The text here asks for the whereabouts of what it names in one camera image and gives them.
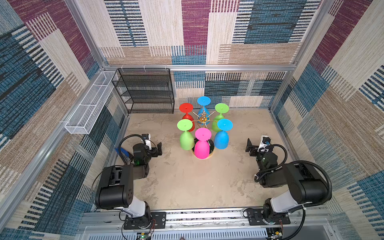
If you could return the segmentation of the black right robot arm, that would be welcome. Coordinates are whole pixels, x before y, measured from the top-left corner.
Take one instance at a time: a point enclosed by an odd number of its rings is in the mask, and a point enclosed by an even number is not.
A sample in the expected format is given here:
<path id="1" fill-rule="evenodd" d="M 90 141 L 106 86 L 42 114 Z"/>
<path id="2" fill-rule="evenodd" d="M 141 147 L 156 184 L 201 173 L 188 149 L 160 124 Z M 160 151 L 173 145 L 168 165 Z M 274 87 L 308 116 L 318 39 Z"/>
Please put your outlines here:
<path id="1" fill-rule="evenodd" d="M 263 188 L 288 187 L 281 195 L 265 200 L 260 210 L 248 210 L 251 224 L 289 224 L 290 213 L 323 205 L 331 199 L 332 182 L 325 170 L 309 161 L 288 163 L 286 148 L 272 144 L 270 137 L 263 136 L 257 146 L 247 140 L 246 152 L 255 157 L 258 165 L 255 183 Z"/>

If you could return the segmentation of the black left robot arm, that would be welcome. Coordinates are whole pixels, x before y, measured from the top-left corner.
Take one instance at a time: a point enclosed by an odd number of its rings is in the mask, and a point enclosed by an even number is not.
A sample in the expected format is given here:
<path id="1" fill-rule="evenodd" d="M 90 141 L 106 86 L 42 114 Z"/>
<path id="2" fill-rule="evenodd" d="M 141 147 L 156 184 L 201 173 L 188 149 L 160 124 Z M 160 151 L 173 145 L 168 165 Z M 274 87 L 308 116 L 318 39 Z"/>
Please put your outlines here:
<path id="1" fill-rule="evenodd" d="M 133 146 L 133 153 L 124 151 L 123 142 L 134 137 L 140 138 L 141 142 Z M 152 144 L 149 134 L 132 134 L 123 138 L 117 153 L 124 164 L 106 167 L 101 172 L 94 203 L 99 209 L 118 210 L 125 214 L 125 229 L 154 231 L 156 227 L 149 204 L 134 196 L 134 181 L 147 178 L 151 159 L 163 154 L 161 142 L 154 147 Z"/>

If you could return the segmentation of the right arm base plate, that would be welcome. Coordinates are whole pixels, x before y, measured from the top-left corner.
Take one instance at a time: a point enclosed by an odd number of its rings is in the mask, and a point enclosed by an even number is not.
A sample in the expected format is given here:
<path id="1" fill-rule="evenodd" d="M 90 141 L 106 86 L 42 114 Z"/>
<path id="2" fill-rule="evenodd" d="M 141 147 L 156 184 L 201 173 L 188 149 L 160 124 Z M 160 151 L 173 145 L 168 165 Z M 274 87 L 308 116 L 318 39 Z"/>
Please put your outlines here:
<path id="1" fill-rule="evenodd" d="M 291 223 L 288 214 L 275 213 L 272 210 L 264 214 L 262 208 L 246 208 L 243 216 L 249 221 L 250 226 L 261 225 L 289 225 Z"/>

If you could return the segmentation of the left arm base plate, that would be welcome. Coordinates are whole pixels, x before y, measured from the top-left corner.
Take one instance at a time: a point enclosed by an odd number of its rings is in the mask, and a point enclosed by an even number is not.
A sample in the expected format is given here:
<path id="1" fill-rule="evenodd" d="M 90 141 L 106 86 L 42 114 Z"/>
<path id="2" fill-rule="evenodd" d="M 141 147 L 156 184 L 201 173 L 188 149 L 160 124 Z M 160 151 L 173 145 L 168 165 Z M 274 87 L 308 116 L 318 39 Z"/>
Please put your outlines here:
<path id="1" fill-rule="evenodd" d="M 131 218 L 126 216 L 123 229 L 124 230 L 150 230 L 164 229 L 166 225 L 166 212 L 152 212 L 142 217 Z"/>

